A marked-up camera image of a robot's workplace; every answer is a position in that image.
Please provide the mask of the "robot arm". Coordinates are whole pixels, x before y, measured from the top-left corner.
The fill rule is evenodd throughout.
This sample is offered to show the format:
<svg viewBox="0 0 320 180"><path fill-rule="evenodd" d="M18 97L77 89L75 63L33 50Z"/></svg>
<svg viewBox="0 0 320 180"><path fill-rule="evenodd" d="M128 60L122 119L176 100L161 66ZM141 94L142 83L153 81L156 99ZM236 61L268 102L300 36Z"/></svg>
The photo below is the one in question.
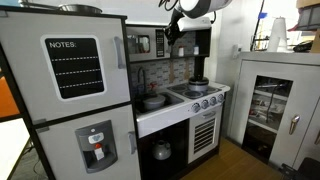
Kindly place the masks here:
<svg viewBox="0 0 320 180"><path fill-rule="evenodd" d="M206 14L227 7L232 0L177 0L170 23L164 28L169 45L187 31L209 29L213 21Z"/></svg>

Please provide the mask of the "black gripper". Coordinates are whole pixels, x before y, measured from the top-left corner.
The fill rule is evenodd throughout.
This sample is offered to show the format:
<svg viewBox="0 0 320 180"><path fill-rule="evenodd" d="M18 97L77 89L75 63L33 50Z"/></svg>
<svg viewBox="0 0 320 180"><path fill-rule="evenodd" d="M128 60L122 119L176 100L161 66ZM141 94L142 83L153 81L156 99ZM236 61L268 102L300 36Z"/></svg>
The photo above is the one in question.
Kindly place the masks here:
<svg viewBox="0 0 320 180"><path fill-rule="evenodd" d="M183 14L180 11L174 9L169 25L164 28L165 36L168 40L169 45L173 45L178 38L184 35L184 33L179 30L178 26L178 21L182 17Z"/></svg>

